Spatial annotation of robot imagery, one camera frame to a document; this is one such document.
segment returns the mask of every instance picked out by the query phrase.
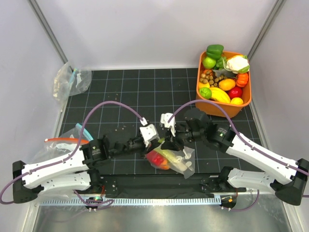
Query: metal frame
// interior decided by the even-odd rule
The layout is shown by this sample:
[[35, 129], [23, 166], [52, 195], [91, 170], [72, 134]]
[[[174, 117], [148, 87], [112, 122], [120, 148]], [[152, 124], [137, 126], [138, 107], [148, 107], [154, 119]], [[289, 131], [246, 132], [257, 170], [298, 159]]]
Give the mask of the metal frame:
[[58, 40], [56, 39], [51, 27], [49, 26], [44, 14], [42, 13], [37, 1], [36, 0], [28, 0], [28, 2], [30, 4], [31, 8], [33, 9], [36, 17], [38, 18], [38, 21], [40, 22], [44, 31], [46, 32], [48, 38], [50, 39], [50, 42], [52, 43], [55, 50], [57, 51], [60, 59], [62, 60], [62, 62], [64, 64], [67, 63], [68, 59], [67, 59], [66, 55], [64, 54]]
[[264, 25], [262, 26], [257, 38], [255, 39], [249, 53], [248, 59], [252, 59], [253, 55], [255, 54], [258, 46], [262, 42], [263, 38], [266, 36], [268, 30], [270, 29], [271, 25], [275, 21], [277, 15], [279, 14], [280, 10], [282, 9], [283, 5], [285, 4], [286, 0], [277, 0], [274, 4], [273, 8], [271, 9]]

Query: fruit basket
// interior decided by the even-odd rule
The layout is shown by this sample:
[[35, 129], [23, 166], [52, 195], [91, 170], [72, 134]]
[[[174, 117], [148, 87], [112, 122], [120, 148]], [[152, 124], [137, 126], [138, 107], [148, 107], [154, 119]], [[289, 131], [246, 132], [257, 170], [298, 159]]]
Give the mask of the fruit basket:
[[[223, 51], [222, 56], [225, 56], [226, 58], [230, 58], [233, 57], [235, 55], [240, 55], [239, 53], [236, 52], [227, 52], [227, 51]], [[199, 79], [201, 77], [201, 74], [203, 73], [203, 71], [205, 70], [202, 61], [203, 59], [206, 57], [206, 52], [203, 52], [200, 56], [199, 59], [199, 67], [198, 67], [198, 72], [197, 72], [197, 100], [200, 99], [204, 99], [198, 90], [198, 84], [199, 84]], [[251, 102], [251, 78], [250, 78], [250, 71], [248, 72], [248, 76], [249, 76], [249, 80], [247, 85], [242, 88], [242, 100], [243, 100], [243, 104], [241, 105], [234, 105], [234, 104], [230, 104], [230, 103], [222, 103], [222, 102], [217, 102], [216, 103], [221, 106], [228, 114], [229, 117], [235, 117], [241, 110], [243, 107], [249, 105], [249, 103]], [[206, 114], [208, 115], [214, 115], [214, 116], [221, 116], [221, 117], [225, 117], [224, 114], [215, 106], [211, 105], [211, 104], [207, 104], [206, 102], [197, 102], [196, 103], [196, 108], [200, 109], [201, 111], [204, 111]]]

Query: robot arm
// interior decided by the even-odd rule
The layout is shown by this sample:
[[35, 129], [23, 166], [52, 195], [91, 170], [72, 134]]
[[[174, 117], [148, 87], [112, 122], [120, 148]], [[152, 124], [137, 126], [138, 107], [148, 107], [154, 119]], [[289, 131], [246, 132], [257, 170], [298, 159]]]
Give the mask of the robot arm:
[[[229, 126], [213, 124], [207, 115], [197, 108], [185, 113], [185, 125], [176, 124], [173, 120], [168, 123], [170, 117], [171, 114], [161, 116], [161, 125], [168, 129], [161, 149], [183, 150], [186, 143], [203, 141], [210, 149], [239, 157], [265, 171], [264, 173], [248, 172], [224, 167], [217, 177], [221, 186], [225, 186], [226, 189], [246, 187], [275, 192], [281, 200], [293, 205], [300, 205], [307, 176], [289, 166], [308, 171], [308, 161], [301, 159], [296, 162], [281, 157], [241, 135], [254, 147], [288, 163], [289, 166], [278, 164], [246, 146]], [[102, 180], [97, 170], [98, 167], [115, 156], [134, 153], [145, 155], [160, 145], [154, 125], [146, 124], [145, 121], [142, 122], [142, 125], [140, 127], [141, 134], [134, 138], [131, 138], [125, 130], [114, 131], [102, 139], [92, 140], [83, 145], [70, 160], [24, 176], [13, 184], [14, 202], [28, 202], [47, 191], [64, 188], [76, 190], [100, 188]], [[37, 164], [24, 164], [22, 161], [17, 161], [13, 164], [13, 176], [15, 178], [29, 172], [34, 167], [63, 160], [65, 156]]]

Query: metal surface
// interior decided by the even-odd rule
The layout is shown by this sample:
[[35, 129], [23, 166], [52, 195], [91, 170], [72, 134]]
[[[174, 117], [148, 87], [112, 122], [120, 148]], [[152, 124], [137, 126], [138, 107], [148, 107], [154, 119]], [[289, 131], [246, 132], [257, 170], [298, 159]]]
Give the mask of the metal surface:
[[[239, 195], [237, 208], [252, 204], [256, 195]], [[80, 206], [41, 206], [35, 232], [291, 232], [283, 204], [274, 195], [261, 195], [245, 212], [228, 212], [216, 205], [112, 207], [84, 212]], [[68, 220], [57, 223], [53, 220]]]
[[60, 56], [63, 63], [67, 63], [68, 59], [66, 55], [64, 54], [60, 44], [58, 43], [58, 40], [56, 39], [51, 27], [49, 26], [45, 16], [43, 15], [38, 3], [36, 0], [28, 0], [30, 6], [32, 7], [35, 15], [37, 16], [40, 24], [42, 25], [44, 31], [46, 32], [48, 38], [50, 39], [52, 45], [54, 46], [55, 50], [57, 51], [58, 55]]
[[261, 41], [267, 34], [268, 30], [270, 29], [272, 23], [276, 19], [276, 16], [279, 14], [281, 8], [283, 7], [284, 3], [286, 0], [277, 0], [276, 3], [274, 4], [274, 7], [271, 9], [264, 25], [262, 26], [262, 29], [260, 33], [258, 34], [257, 38], [255, 39], [253, 46], [251, 47], [249, 53], [248, 53], [248, 59], [250, 60], [255, 51], [257, 50], [258, 46], [260, 45]]

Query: lime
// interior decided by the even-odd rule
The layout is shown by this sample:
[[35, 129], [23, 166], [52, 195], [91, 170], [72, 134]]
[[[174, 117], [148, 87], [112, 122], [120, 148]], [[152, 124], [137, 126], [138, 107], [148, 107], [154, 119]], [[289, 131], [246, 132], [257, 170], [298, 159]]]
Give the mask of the lime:
[[199, 89], [200, 95], [205, 99], [210, 99], [212, 96], [212, 92], [209, 88], [204, 87]]

